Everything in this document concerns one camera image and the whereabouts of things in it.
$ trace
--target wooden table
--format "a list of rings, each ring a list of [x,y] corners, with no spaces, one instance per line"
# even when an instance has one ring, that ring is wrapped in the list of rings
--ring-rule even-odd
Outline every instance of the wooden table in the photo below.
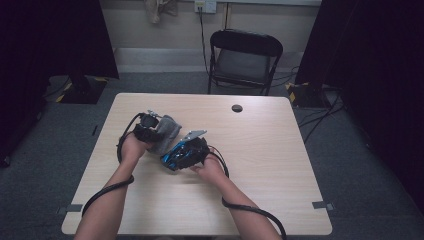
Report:
[[[243,111],[236,113],[232,106]],[[224,156],[230,178],[288,235],[327,235],[332,226],[290,103],[283,97],[122,93],[116,96],[72,204],[85,204],[118,166],[116,144],[129,121],[151,109],[190,130]],[[146,153],[134,171],[118,234],[238,235],[221,195],[189,169],[165,169]],[[69,212],[62,231],[74,234],[81,212]]]

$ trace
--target wall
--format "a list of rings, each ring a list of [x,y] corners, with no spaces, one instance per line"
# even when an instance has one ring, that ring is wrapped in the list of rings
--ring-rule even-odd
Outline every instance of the wall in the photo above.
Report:
[[[203,14],[207,52],[211,34],[227,24],[228,28],[273,35],[283,43],[285,67],[300,63],[320,1],[265,1],[269,4],[242,3],[252,0],[231,2],[218,2],[216,14]],[[162,14],[158,24],[149,22],[144,1],[105,0],[101,4],[114,48],[179,49],[180,52],[182,49],[194,49],[201,52],[200,19],[194,12],[193,1],[179,1],[178,16]]]

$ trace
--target forearm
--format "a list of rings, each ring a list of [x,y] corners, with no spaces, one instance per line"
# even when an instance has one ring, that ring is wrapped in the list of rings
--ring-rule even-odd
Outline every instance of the forearm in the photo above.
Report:
[[[228,203],[258,207],[228,178],[221,179],[217,188]],[[267,217],[244,210],[231,208],[229,210],[243,240],[280,239],[278,232]]]
[[[123,182],[131,177],[136,163],[121,164],[105,187]],[[124,186],[99,197],[87,209],[75,239],[115,239],[122,220],[128,186]]]

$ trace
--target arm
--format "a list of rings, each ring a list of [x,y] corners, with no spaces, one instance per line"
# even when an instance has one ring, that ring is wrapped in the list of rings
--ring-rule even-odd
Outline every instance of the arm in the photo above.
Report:
[[[129,134],[122,146],[122,161],[105,187],[130,178],[138,160],[151,145]],[[78,226],[75,239],[115,239],[121,225],[128,186],[98,198],[88,208]]]
[[[215,156],[208,155],[203,167],[193,166],[191,170],[199,174],[206,182],[214,185],[227,202],[258,207],[225,176],[221,164]],[[265,216],[236,209],[230,209],[230,213],[242,239],[281,239],[274,226]]]

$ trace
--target wall outlet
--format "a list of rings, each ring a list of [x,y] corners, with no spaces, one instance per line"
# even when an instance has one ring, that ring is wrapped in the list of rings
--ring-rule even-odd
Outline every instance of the wall outlet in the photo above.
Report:
[[[199,12],[199,8],[202,13],[216,13],[216,0],[194,1],[194,12]]]

